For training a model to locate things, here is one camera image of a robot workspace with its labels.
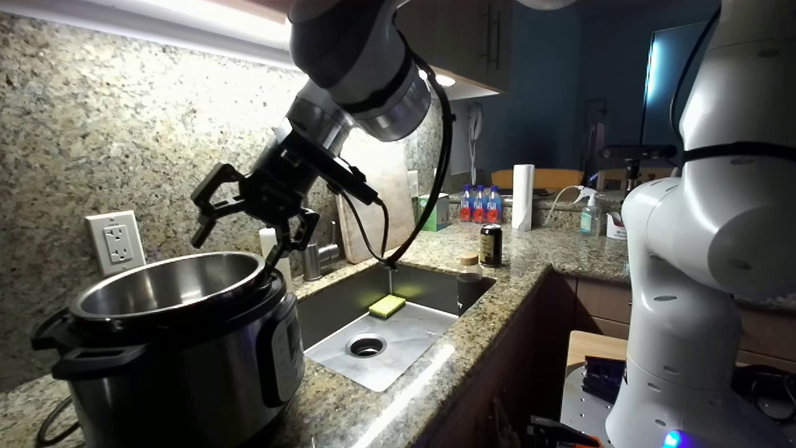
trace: pot rim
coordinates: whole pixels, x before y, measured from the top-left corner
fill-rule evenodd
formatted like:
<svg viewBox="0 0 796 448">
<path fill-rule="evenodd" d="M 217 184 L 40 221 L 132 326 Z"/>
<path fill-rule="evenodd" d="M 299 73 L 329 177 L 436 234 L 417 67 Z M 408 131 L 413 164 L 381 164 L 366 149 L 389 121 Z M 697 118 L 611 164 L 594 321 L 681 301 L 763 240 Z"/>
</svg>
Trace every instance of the pot rim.
<svg viewBox="0 0 796 448">
<path fill-rule="evenodd" d="M 243 279 L 214 291 L 214 294 L 206 294 L 196 301 L 186 301 L 186 304 L 175 304 L 175 307 L 161 307 L 161 310 L 147 310 L 147 311 L 126 311 L 126 313 L 89 313 L 81 310 L 85 299 L 96 294 L 100 290 L 106 290 L 126 276 L 137 276 L 141 272 L 152 272 L 152 270 L 160 270 L 160 267 L 168 267 L 168 264 L 181 264 L 181 262 L 195 262 L 195 260 L 211 260 L 211 256 L 227 256 L 227 260 L 251 260 L 254 262 L 254 270 L 251 274 L 247 274 Z M 217 299 L 229 299 L 234 296 L 237 291 L 241 290 L 248 290 L 257 285 L 257 279 L 263 274 L 263 260 L 258 255 L 251 255 L 251 251 L 201 251 L 201 255 L 186 255 L 186 256 L 175 256 L 175 260 L 161 260 L 161 262 L 155 262 L 155 264 L 145 264 L 145 267 L 137 267 L 137 270 L 130 270 L 130 272 L 121 272 L 121 274 L 115 274 L 109 279 L 103 279 L 100 285 L 89 287 L 88 291 L 81 291 L 79 296 L 74 296 L 69 301 L 69 313 L 81 318 L 81 321 L 94 321 L 94 325 L 126 325 L 126 321 L 139 321 L 139 318 L 147 318 L 147 316 L 166 316 L 166 313 L 177 313 L 181 310 L 201 310 L 203 304 L 211 304 Z"/>
</svg>

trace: granite countertop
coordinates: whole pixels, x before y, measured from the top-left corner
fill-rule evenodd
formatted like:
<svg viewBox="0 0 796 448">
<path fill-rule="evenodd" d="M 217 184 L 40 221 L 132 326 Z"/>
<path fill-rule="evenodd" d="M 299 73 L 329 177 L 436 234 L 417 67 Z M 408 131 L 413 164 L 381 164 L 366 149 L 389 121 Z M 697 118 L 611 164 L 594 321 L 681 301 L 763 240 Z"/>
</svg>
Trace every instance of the granite countertop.
<svg viewBox="0 0 796 448">
<path fill-rule="evenodd" d="M 461 270 L 477 251 L 477 228 L 423 231 L 404 262 L 436 270 Z M 371 264 L 346 267 L 320 281 L 303 285 L 306 296 Z M 477 358 L 498 338 L 518 307 L 550 274 L 627 285 L 625 241 L 584 240 L 573 231 L 535 230 L 505 234 L 505 267 L 484 270 L 496 287 L 445 337 L 428 348 L 385 394 L 306 361 L 306 379 L 289 404 L 268 447 L 408 447 L 473 376 Z M 30 447 L 40 420 L 66 396 L 50 376 L 0 396 L 0 447 Z M 81 447 L 79 433 L 61 447 Z"/>
</svg>

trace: kitchen sink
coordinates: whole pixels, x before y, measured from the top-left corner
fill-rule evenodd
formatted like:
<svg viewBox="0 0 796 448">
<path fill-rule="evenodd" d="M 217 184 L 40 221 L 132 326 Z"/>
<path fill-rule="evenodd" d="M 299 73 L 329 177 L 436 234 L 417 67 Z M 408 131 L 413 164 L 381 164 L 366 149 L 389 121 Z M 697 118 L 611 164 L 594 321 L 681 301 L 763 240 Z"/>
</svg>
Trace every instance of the kitchen sink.
<svg viewBox="0 0 796 448">
<path fill-rule="evenodd" d="M 496 281 L 400 264 L 395 296 L 408 304 L 391 318 L 367 313 L 385 296 L 382 267 L 362 270 L 299 301 L 306 357 L 350 381 L 385 392 Z"/>
</svg>

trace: wall outlet cover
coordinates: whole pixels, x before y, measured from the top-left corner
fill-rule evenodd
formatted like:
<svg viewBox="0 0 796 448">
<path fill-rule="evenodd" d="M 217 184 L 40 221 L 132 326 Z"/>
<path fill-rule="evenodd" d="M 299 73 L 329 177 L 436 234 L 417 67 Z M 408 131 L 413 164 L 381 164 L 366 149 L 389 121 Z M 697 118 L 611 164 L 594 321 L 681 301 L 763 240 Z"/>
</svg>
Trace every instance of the wall outlet cover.
<svg viewBox="0 0 796 448">
<path fill-rule="evenodd" d="M 145 248 L 135 213 L 111 213 L 88 216 L 96 262 L 105 276 L 145 267 Z"/>
</svg>

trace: stainless steel pot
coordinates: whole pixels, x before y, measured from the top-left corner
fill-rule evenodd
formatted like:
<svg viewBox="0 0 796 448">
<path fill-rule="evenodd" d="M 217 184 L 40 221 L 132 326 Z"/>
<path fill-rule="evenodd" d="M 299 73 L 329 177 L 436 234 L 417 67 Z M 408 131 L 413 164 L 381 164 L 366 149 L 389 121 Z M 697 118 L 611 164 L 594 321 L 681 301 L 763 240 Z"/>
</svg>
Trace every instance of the stainless steel pot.
<svg viewBox="0 0 796 448">
<path fill-rule="evenodd" d="M 35 348 L 59 351 L 53 376 L 69 381 L 88 447 L 100 448 L 241 447 L 303 376 L 293 296 L 251 255 L 103 281 L 48 318 Z"/>
<path fill-rule="evenodd" d="M 165 326 L 196 313 L 239 310 L 260 285 L 263 260 L 247 251 L 208 251 L 147 264 L 100 281 L 69 304 L 89 325 Z"/>
</svg>

